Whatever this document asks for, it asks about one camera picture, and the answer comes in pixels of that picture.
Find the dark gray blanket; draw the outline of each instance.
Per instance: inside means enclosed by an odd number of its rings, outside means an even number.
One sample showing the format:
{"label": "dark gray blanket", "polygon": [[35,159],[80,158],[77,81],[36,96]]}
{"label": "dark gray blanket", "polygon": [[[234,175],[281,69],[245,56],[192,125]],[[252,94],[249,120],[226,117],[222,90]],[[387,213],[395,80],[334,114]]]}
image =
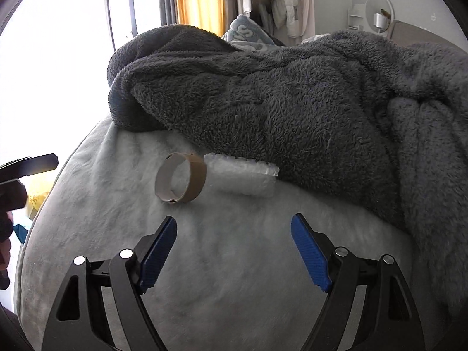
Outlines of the dark gray blanket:
{"label": "dark gray blanket", "polygon": [[119,49],[108,82],[121,128],[274,162],[411,233],[452,314],[468,297],[467,54],[344,31],[246,53],[172,25]]}

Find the silver screw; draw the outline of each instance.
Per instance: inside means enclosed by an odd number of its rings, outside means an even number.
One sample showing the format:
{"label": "silver screw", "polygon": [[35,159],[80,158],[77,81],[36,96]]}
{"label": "silver screw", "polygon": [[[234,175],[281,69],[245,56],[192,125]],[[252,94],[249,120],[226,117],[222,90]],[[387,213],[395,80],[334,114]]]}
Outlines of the silver screw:
{"label": "silver screw", "polygon": [[86,261],[85,256],[76,256],[75,259],[73,260],[73,264],[75,265],[81,265]]}
{"label": "silver screw", "polygon": [[338,256],[341,256],[341,257],[345,257],[347,256],[348,254],[348,250],[344,247],[338,247],[336,250],[335,250],[335,253],[338,255]]}
{"label": "silver screw", "polygon": [[123,259],[129,259],[130,257],[132,257],[133,255],[133,251],[132,250],[121,250],[120,253],[119,253],[120,257],[122,257]]}
{"label": "silver screw", "polygon": [[389,254],[386,254],[385,256],[383,256],[383,261],[386,264],[393,264],[395,259],[392,256],[390,256]]}

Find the human hand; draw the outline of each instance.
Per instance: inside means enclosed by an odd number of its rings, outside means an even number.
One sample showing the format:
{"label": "human hand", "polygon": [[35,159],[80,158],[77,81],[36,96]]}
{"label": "human hand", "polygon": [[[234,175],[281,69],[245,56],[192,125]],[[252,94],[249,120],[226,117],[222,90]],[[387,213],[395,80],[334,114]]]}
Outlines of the human hand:
{"label": "human hand", "polygon": [[13,233],[13,214],[0,214],[0,271],[5,271],[10,263],[11,242],[9,237]]}

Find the teal object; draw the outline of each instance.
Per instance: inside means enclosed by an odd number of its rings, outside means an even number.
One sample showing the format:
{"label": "teal object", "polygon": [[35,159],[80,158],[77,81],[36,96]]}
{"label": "teal object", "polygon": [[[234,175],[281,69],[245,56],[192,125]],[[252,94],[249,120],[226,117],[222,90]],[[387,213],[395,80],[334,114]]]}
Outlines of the teal object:
{"label": "teal object", "polygon": [[27,233],[29,232],[27,229],[25,229],[21,224],[17,224],[13,226],[13,231],[15,231],[15,234],[20,241],[21,244],[24,244],[26,241]]}

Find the clear plastic packaging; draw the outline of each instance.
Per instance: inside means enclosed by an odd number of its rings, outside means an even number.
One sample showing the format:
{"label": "clear plastic packaging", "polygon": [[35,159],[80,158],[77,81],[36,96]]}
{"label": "clear plastic packaging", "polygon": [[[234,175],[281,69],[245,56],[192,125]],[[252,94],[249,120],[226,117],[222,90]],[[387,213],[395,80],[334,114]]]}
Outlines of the clear plastic packaging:
{"label": "clear plastic packaging", "polygon": [[206,154],[204,162],[205,184],[217,190],[258,197],[272,197],[275,192],[279,172],[275,164],[215,153]]}

